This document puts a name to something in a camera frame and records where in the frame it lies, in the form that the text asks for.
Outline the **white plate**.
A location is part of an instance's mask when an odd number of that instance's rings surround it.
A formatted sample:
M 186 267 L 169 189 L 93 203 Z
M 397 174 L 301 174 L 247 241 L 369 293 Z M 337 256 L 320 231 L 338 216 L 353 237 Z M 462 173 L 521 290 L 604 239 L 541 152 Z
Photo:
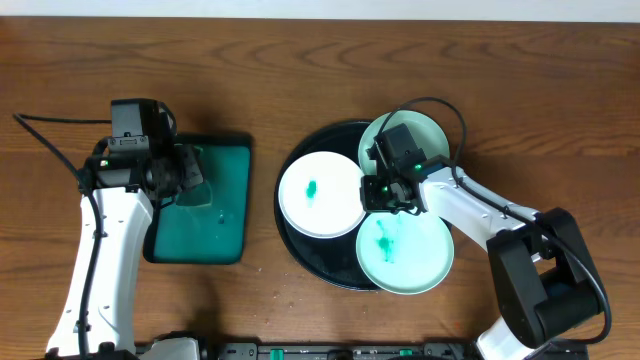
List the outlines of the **white plate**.
M 309 153 L 286 167 L 277 186 L 277 203 L 298 232 L 317 239 L 337 238 L 365 217 L 362 177 L 361 168 L 342 154 Z

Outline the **green yellow sponge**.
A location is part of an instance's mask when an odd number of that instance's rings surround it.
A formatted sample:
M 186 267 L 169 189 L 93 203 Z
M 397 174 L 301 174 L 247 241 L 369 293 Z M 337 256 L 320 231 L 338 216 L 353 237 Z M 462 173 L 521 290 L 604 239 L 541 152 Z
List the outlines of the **green yellow sponge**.
M 193 189 L 180 193 L 176 205 L 181 207 L 209 206 L 212 202 L 212 190 L 208 181 L 203 181 Z

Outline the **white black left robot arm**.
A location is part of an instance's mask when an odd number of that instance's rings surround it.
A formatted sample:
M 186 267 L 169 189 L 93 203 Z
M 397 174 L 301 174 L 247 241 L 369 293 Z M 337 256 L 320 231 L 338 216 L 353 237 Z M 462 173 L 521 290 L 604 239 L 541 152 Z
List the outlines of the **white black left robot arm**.
M 133 359 L 133 310 L 143 243 L 163 200 L 203 181 L 195 150 L 94 152 L 79 170 L 82 230 L 48 359 Z

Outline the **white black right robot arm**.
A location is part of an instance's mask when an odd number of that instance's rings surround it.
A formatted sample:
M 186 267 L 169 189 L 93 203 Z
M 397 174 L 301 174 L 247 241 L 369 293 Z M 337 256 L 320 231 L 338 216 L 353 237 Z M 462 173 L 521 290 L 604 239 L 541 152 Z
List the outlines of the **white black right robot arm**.
M 574 217 L 514 204 L 453 161 L 407 154 L 361 180 L 371 214 L 429 214 L 460 230 L 488 255 L 500 317 L 475 341 L 480 359 L 530 359 L 605 340 L 612 309 Z

